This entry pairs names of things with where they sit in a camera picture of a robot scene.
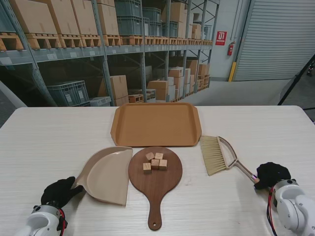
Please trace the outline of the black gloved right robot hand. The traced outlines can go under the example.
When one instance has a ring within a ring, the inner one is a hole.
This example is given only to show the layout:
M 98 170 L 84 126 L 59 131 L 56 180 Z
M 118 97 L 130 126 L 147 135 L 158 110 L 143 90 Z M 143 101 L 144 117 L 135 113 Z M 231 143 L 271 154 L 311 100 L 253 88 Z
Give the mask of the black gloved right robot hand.
M 257 190 L 271 188 L 282 180 L 291 179 L 288 168 L 273 162 L 261 164 L 256 171 L 259 181 L 254 187 Z

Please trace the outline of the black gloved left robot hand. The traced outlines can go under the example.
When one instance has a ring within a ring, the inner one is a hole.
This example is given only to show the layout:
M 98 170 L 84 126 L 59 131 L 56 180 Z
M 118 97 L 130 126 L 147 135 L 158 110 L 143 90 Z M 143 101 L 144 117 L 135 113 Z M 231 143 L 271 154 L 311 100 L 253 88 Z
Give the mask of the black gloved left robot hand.
M 72 187 L 74 182 L 75 177 L 68 177 L 47 186 L 41 197 L 41 205 L 63 208 L 74 196 L 84 190 L 81 185 Z

